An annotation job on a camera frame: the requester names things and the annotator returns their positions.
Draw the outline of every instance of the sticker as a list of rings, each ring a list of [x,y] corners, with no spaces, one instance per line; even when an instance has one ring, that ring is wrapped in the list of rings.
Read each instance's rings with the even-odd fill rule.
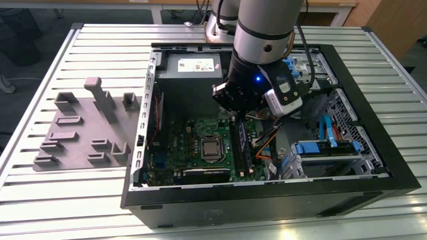
[[[291,90],[290,84],[286,82],[279,86],[283,93],[287,93]]]
[[[298,70],[298,71],[303,71],[303,70],[306,70],[307,71],[307,66],[306,66],[306,64],[296,64],[295,65],[295,69]]]
[[[214,72],[214,58],[181,58],[177,72]]]
[[[268,169],[270,169],[270,171],[276,175],[278,168],[276,168],[276,166],[275,166],[272,163],[270,163]]]

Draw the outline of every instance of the white table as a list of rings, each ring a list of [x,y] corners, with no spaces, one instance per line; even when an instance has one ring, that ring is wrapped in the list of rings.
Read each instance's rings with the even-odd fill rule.
[[[145,4],[127,4],[127,3],[59,3],[53,2],[23,2],[23,1],[0,1],[0,8],[27,8],[27,9],[55,9],[56,15],[60,17],[61,12],[57,9],[121,9],[121,10],[135,10],[147,9],[151,10],[152,22],[153,24],[161,24],[161,10],[196,10],[197,6],[195,4],[151,4],[147,3],[148,0],[131,0],[133,3]],[[310,6],[310,13],[335,13],[334,20],[331,22],[331,27],[343,26],[348,14],[355,5],[352,3],[343,3],[340,6]]]
[[[149,229],[120,209],[125,168],[35,172],[59,92],[89,96],[87,76],[113,97],[143,95],[152,42],[204,42],[203,28],[87,24],[69,31],[0,157],[0,240],[87,239],[408,239],[427,234],[426,93],[374,34],[360,28],[304,27],[310,44],[334,44],[404,160],[424,186],[356,212],[210,227]]]

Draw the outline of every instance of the desk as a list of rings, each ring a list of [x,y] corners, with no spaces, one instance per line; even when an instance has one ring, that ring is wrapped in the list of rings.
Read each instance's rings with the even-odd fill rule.
[[[355,0],[308,0],[308,12],[336,13],[331,26],[343,26]],[[28,9],[148,9],[153,24],[161,24],[161,10],[196,10],[196,0],[0,0],[0,8]]]
[[[59,92],[87,96],[87,76],[112,97],[143,96],[152,42],[204,42],[202,27],[85,24],[72,29],[0,157],[0,239],[370,239],[427,234],[427,96],[376,36],[358,27],[304,27],[332,44],[423,188],[328,218],[149,229],[120,209],[125,168],[35,172]]]

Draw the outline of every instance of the trash bin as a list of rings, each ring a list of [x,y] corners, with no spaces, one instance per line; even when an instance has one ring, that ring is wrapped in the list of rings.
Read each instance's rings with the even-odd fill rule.
[[[33,41],[41,31],[28,8],[0,8],[0,18],[24,41]]]
[[[1,19],[0,52],[20,67],[29,66],[40,60],[40,51],[33,40],[24,40]]]

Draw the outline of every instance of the motherboard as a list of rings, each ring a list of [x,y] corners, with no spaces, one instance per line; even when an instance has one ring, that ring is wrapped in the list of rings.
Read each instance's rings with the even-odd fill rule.
[[[266,179],[262,163],[252,166],[251,174],[242,175],[236,171],[230,119],[172,120],[165,129],[167,150],[152,155],[157,186],[193,184],[192,180],[180,182],[180,174],[227,177],[226,182]],[[252,119],[244,122],[244,130],[248,140],[258,138]],[[255,150],[250,152],[255,159]]]

